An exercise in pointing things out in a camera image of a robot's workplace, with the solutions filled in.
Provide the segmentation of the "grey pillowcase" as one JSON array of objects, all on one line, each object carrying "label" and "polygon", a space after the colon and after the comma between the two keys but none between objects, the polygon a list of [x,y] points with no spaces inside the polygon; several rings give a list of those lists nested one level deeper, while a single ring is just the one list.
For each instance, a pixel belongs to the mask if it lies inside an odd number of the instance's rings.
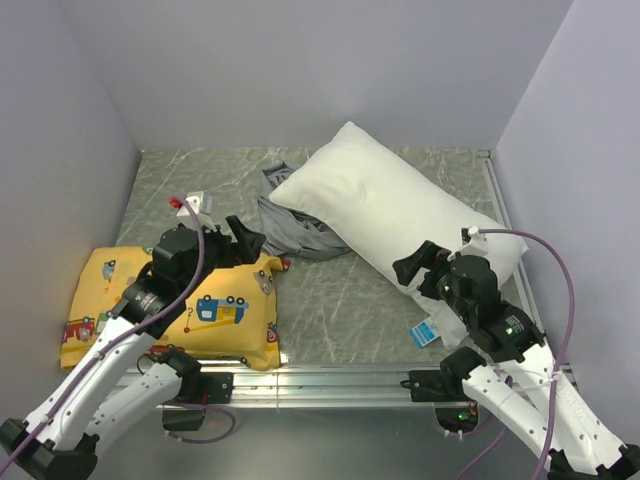
[{"label": "grey pillowcase", "polygon": [[266,237],[263,250],[273,256],[293,255],[319,261],[349,253],[350,247],[328,225],[269,199],[297,169],[296,165],[281,162],[261,170],[257,210]]}]

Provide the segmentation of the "white pillow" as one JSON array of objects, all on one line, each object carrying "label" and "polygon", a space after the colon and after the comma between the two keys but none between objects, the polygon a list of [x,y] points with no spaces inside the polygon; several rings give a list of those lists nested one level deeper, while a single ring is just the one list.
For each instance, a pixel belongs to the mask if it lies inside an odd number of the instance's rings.
[{"label": "white pillow", "polygon": [[432,183],[353,122],[269,195],[317,218],[391,283],[392,267],[431,241],[450,251],[468,227],[500,229]]}]

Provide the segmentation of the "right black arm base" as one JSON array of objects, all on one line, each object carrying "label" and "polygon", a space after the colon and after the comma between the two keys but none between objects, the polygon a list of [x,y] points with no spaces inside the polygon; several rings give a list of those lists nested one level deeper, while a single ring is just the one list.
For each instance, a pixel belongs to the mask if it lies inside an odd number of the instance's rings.
[{"label": "right black arm base", "polygon": [[462,381],[470,378],[473,369],[486,365],[479,353],[462,347],[442,360],[438,370],[410,370],[400,386],[410,391],[413,403],[434,403],[435,418],[443,433],[463,440],[485,426],[480,426],[478,402],[464,393]]}]

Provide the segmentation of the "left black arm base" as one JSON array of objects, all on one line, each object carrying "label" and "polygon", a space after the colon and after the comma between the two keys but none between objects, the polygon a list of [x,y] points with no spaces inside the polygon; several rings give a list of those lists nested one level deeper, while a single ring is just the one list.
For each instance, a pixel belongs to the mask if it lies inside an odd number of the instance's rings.
[{"label": "left black arm base", "polygon": [[169,401],[178,407],[164,410],[161,416],[163,429],[168,436],[186,441],[179,432],[198,431],[204,425],[210,407],[230,403],[234,386],[233,373],[202,372],[202,365],[198,360],[173,345],[159,350],[152,348],[149,353],[141,355],[136,361],[136,369],[143,375],[156,363],[176,367],[177,372],[182,374],[179,392]]}]

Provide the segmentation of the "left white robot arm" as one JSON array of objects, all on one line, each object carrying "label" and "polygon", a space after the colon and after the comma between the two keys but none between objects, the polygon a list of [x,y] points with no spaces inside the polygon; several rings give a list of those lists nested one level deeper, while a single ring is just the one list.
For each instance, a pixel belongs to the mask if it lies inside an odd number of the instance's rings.
[{"label": "left white robot arm", "polygon": [[121,377],[185,311],[188,295],[214,270],[255,263],[265,241],[235,216],[219,228],[166,231],[152,259],[123,292],[90,350],[61,385],[25,419],[1,426],[7,462],[34,479],[86,479],[100,456],[139,419],[201,390],[199,363],[176,348],[121,391]]}]

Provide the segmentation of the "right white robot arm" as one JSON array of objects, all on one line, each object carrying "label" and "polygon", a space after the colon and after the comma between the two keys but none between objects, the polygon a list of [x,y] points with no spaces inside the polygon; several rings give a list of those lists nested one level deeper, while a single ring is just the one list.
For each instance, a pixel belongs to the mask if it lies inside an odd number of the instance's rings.
[{"label": "right white robot arm", "polygon": [[475,240],[468,238],[458,252],[426,241],[393,269],[403,286],[422,273],[419,293],[443,301],[462,321],[476,346],[442,361],[442,391],[479,403],[517,436],[537,458],[534,478],[638,474],[638,446],[623,442],[589,408],[542,331],[502,298]]}]

